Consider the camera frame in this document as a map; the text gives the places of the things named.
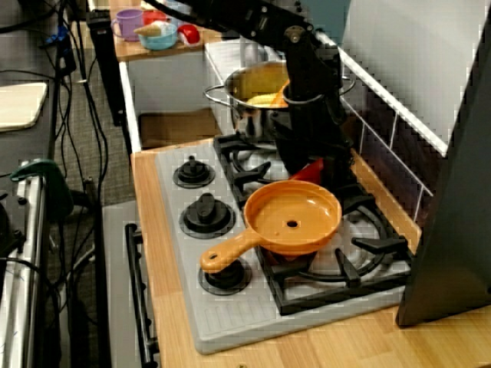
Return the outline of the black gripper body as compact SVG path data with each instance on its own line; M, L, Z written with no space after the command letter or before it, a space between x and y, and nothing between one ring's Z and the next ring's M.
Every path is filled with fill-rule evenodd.
M271 115L279 153L326 154L330 150L351 150L353 142L341 130L346 114L340 101L331 102L323 94L295 99L288 88L282 91L282 98L286 109Z

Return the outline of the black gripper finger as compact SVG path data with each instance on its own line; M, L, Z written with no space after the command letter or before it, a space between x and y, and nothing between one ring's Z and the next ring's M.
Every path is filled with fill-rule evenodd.
M337 189L346 185L351 176L353 156L350 151L330 153L323 158L321 185L326 189Z
M277 139L278 154L289 174L296 174L311 162L311 156L321 155L321 145L307 140Z

